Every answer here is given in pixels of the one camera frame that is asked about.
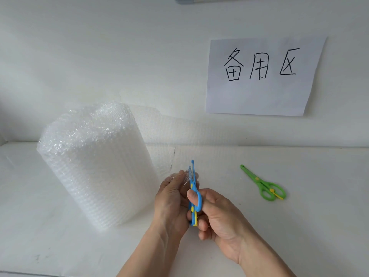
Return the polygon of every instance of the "forearm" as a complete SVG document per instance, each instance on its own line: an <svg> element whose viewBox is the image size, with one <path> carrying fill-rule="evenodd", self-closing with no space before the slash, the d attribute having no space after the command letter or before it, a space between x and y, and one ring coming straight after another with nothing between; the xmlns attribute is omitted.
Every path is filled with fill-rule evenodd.
<svg viewBox="0 0 369 277"><path fill-rule="evenodd" d="M165 277L178 251L180 236L153 222L117 277Z"/></svg>
<svg viewBox="0 0 369 277"><path fill-rule="evenodd" d="M243 242L239 262L247 277L296 277L279 255L258 234Z"/></svg>

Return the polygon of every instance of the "paper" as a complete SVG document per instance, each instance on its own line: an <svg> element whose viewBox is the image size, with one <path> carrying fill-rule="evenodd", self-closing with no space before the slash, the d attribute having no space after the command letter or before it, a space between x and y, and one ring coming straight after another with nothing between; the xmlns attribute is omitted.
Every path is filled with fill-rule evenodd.
<svg viewBox="0 0 369 277"><path fill-rule="evenodd" d="M206 112L302 116L326 38L212 40Z"/></svg>

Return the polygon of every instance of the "white table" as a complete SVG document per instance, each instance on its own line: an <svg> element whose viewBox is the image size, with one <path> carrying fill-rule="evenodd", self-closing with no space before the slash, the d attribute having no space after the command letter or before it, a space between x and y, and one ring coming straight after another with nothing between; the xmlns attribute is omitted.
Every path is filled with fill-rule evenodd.
<svg viewBox="0 0 369 277"><path fill-rule="evenodd" d="M115 277L149 226L151 207L97 233L35 147L0 147L0 271ZM367 276L369 149L177 146L172 171L191 159L201 186L232 200L298 276ZM240 164L282 185L287 199L262 199ZM171 276L243 274L190 228Z"/></svg>

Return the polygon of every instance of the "person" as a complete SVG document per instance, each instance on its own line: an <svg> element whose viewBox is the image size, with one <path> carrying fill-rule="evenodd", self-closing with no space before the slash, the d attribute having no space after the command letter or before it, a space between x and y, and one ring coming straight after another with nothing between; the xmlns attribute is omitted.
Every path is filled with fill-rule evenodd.
<svg viewBox="0 0 369 277"><path fill-rule="evenodd" d="M181 238L189 228L189 201L197 205L197 194L185 179L186 172L181 170L173 180L161 183L152 223L117 277L169 275ZM247 277L295 276L230 200L209 188L199 192L203 200L198 218L200 240L213 240Z"/></svg>

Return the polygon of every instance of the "chinese characters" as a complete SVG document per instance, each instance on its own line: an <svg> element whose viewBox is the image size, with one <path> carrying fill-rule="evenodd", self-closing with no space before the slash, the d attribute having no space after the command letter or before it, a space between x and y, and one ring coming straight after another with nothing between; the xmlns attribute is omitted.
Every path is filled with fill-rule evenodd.
<svg viewBox="0 0 369 277"><path fill-rule="evenodd" d="M297 55L296 51L299 49L300 48L295 48L295 49L289 49L287 51L283 64L282 64L282 68L280 69L280 72L279 72L281 76L296 75L296 73L293 72L292 62L296 58L296 56L293 56L293 55ZM241 75L241 66L245 67L244 65L241 64L240 61L238 61L235 58L239 54L239 52L240 52L240 49L235 48L234 51L232 51L231 55L229 55L228 61L224 64L224 66L229 64L229 66L225 68L229 82L238 81ZM252 64L250 79L252 78L253 73L258 74L259 80L266 79L266 75L268 73L268 67L269 67L269 54L268 53L258 52L254 54L254 60Z"/></svg>

